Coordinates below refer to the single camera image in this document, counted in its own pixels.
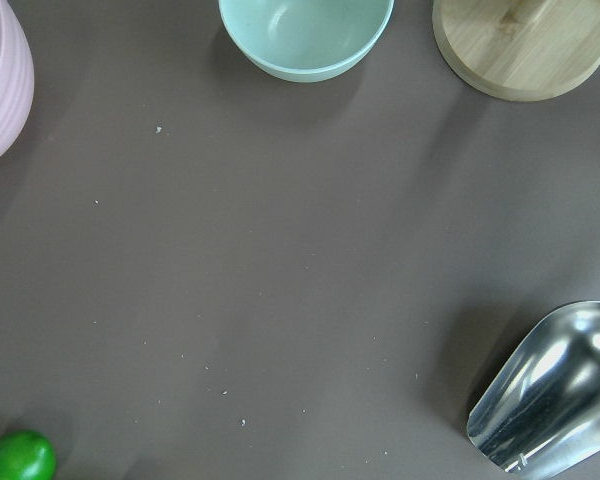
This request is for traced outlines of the wooden cup stand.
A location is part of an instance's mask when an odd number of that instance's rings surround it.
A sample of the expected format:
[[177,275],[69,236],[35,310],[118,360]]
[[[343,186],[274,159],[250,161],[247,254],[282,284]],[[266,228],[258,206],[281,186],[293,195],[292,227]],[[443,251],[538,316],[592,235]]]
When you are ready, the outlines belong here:
[[487,95],[537,102],[568,93],[600,66],[600,1],[435,1],[437,47]]

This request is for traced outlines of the green lime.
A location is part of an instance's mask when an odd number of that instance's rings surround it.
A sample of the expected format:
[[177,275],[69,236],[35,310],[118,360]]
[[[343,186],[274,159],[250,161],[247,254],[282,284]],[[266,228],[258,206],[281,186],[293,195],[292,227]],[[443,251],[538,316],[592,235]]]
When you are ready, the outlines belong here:
[[0,437],[0,479],[52,479],[56,466],[55,449],[42,434],[22,430]]

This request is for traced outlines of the green ceramic bowl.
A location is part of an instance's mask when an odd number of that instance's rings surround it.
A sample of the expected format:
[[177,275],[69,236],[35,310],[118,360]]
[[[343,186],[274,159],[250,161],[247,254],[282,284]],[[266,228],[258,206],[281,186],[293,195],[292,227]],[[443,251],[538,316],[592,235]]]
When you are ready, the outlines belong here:
[[242,54],[264,72],[291,82],[334,78],[375,46],[392,1],[220,1],[222,24]]

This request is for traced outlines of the pink bowl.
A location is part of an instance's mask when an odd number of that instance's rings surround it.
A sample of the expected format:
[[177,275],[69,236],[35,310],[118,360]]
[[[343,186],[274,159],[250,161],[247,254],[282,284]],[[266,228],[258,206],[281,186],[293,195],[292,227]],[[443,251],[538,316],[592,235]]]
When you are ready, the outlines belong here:
[[34,65],[13,9],[0,1],[0,157],[13,145],[30,114]]

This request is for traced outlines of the steel ice scoop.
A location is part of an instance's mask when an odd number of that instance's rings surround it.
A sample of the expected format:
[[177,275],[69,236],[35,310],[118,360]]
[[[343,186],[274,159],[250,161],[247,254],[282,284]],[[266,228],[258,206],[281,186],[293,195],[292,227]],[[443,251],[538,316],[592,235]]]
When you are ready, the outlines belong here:
[[600,451],[600,301],[554,309],[470,411],[466,434],[516,479],[551,479]]

